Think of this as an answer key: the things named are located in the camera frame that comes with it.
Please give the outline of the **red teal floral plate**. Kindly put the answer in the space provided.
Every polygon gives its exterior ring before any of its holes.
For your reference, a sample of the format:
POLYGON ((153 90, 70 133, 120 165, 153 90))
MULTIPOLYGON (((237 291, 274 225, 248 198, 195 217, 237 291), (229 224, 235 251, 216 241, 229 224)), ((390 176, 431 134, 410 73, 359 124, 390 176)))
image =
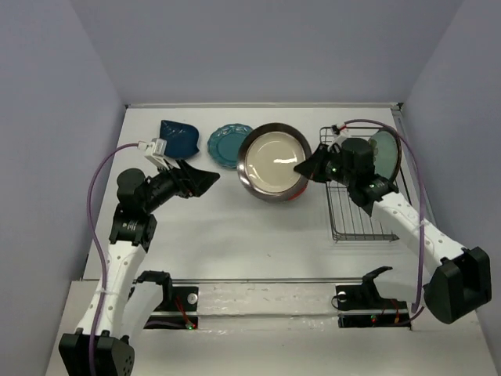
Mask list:
POLYGON ((288 201, 293 201, 295 199, 297 199, 298 197, 300 197, 307 189, 307 185, 303 186, 302 189, 300 191, 298 191, 297 193, 295 193, 293 196, 291 196, 288 201))

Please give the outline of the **dark blue leaf plate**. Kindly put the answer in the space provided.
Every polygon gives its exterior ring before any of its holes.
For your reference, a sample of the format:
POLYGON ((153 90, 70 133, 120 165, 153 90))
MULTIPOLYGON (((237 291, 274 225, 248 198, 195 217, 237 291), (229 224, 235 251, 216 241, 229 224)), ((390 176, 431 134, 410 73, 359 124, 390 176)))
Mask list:
POLYGON ((166 142, 164 155, 174 160, 186 160, 194 157, 200 150, 199 130, 186 123, 162 120, 160 138, 166 142))

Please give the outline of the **teal scalloped plate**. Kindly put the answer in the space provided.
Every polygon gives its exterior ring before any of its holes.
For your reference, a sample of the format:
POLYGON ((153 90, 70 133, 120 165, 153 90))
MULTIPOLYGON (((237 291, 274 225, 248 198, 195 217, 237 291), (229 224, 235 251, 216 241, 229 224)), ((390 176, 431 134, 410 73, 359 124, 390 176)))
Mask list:
POLYGON ((223 125, 211 133, 207 141, 207 152, 217 165, 235 169, 240 147, 252 131, 252 127, 248 125, 223 125))

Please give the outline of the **cream plate brown rim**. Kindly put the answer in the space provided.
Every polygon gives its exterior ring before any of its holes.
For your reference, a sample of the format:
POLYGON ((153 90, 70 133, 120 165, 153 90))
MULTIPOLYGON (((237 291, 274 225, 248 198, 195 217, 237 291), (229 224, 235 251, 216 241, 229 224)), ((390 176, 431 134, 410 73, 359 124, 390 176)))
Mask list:
POLYGON ((252 196, 267 202, 285 202, 308 185, 294 167, 312 155, 305 136, 291 125, 268 123, 243 141, 236 172, 252 196))

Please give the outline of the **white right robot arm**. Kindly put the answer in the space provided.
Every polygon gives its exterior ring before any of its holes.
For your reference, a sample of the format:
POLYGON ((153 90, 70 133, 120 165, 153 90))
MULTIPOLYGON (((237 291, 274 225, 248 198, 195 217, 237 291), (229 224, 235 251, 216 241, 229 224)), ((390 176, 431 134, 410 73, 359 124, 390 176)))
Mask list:
POLYGON ((406 200, 394 183, 400 159, 394 140, 352 137, 319 144, 294 170, 316 183, 345 186, 355 205, 413 251, 418 258, 413 305, 451 324, 491 301, 490 258, 482 248, 465 248, 445 235, 406 200))

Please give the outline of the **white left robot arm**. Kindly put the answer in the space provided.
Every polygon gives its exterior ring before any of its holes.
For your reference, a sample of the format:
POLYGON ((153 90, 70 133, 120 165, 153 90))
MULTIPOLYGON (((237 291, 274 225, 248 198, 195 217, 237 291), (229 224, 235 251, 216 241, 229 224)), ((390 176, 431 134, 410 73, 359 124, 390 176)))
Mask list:
POLYGON ((109 245, 99 249, 102 276, 74 332, 63 334, 59 354, 69 375, 130 375, 132 342, 155 309, 173 300, 167 272, 140 271, 157 227, 154 211, 173 197, 201 197, 220 178, 185 161, 161 163, 154 177, 129 168, 117 177, 118 204, 109 245))

